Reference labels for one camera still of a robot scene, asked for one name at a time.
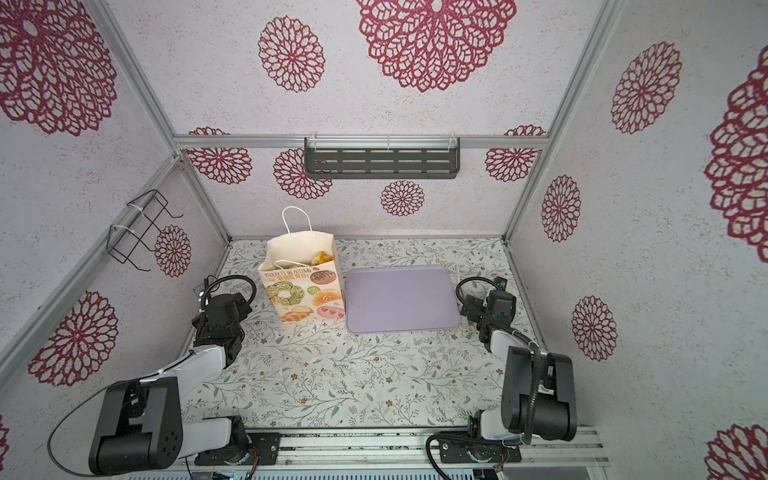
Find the lavender rectangular tray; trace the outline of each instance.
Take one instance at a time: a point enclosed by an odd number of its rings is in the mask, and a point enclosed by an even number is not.
[[[346,274],[346,328],[352,333],[452,329],[462,318],[443,266],[355,268]]]

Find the floral tablecloth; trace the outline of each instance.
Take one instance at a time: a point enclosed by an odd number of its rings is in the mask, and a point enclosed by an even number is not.
[[[338,239],[336,246],[344,273],[438,264],[458,278],[503,276],[516,290],[496,238]],[[234,242],[221,276],[245,274],[260,285],[265,248],[263,240]],[[469,284],[465,293],[484,289]],[[237,281],[217,293],[236,290],[247,295]],[[247,428],[464,425],[501,400],[504,365],[466,318],[450,330],[355,335],[344,319],[282,323],[263,288],[252,307],[237,360],[183,399],[185,420],[240,414]],[[534,337],[521,301],[513,326]]]

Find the small red flower pattern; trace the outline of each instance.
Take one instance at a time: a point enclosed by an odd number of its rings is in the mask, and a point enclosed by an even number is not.
[[[180,276],[187,271],[192,258],[192,247],[187,234],[176,225],[168,225],[154,243],[154,258],[168,276]]]
[[[574,232],[581,215],[581,196],[576,182],[568,175],[555,178],[541,203],[541,224],[553,242],[561,242]]]
[[[505,135],[542,136],[547,132],[534,125],[520,125]],[[531,165],[538,156],[534,148],[492,148],[485,154],[485,169],[496,180],[504,182],[520,180],[528,176]]]
[[[118,74],[80,2],[5,0],[0,42],[0,103],[8,118],[78,136],[111,116]]]
[[[118,318],[99,292],[85,292],[27,371],[40,383],[73,386],[97,372],[109,359],[118,337]]]
[[[382,73],[404,88],[445,90],[488,63],[514,0],[357,0],[360,33]]]
[[[616,85],[611,114],[616,128],[633,134],[664,113],[680,83],[680,52],[662,41],[639,54]]]
[[[228,134],[218,128],[202,127],[190,135]],[[189,148],[187,156],[197,171],[220,184],[238,184],[250,175],[250,156],[245,148]]]
[[[295,18],[275,18],[259,39],[261,65],[275,83],[288,91],[307,91],[326,70],[323,47],[310,27]]]
[[[718,430],[707,443],[708,480],[765,480],[768,478],[768,432],[760,425],[731,425]]]
[[[768,46],[757,68],[730,92],[723,123],[710,135],[710,206],[728,220],[728,235],[757,248],[768,263]]]
[[[601,362],[616,348],[616,322],[608,305],[599,298],[586,296],[574,308],[571,331],[582,352]]]
[[[384,187],[381,199],[387,213],[407,217],[424,204],[424,190],[411,181],[398,180]]]
[[[282,152],[275,159],[273,174],[280,188],[289,195],[304,200],[322,197],[333,186],[332,180],[313,180],[307,177],[304,168],[304,150],[300,148]]]
[[[8,429],[2,423],[2,415],[0,415],[0,472],[2,472],[2,463],[5,460],[5,454],[11,446],[8,444]]]

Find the ventilation grille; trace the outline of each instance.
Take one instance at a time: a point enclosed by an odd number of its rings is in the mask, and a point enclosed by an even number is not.
[[[454,480],[474,480],[470,468],[444,468],[443,471]],[[250,470],[218,471],[234,480],[441,480],[440,475],[426,468],[401,469],[350,469],[350,470],[265,470],[256,471],[254,478],[248,477]],[[210,478],[207,473],[193,472],[196,480]],[[189,480],[186,471],[179,472],[138,472],[131,473],[125,480]]]
[[[381,149],[354,148],[332,150],[311,148],[304,139],[306,175],[322,179],[418,179],[456,178],[459,162],[459,140],[456,148]]]

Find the paper bag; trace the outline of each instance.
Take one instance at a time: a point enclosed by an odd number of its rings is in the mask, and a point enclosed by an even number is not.
[[[286,210],[295,208],[306,215],[310,229],[291,232]],[[298,207],[283,209],[288,233],[266,242],[266,259],[259,265],[261,282],[284,322],[340,319],[346,315],[342,298],[339,255],[331,233],[312,230],[310,216]],[[320,265],[310,266],[319,252],[333,256]]]

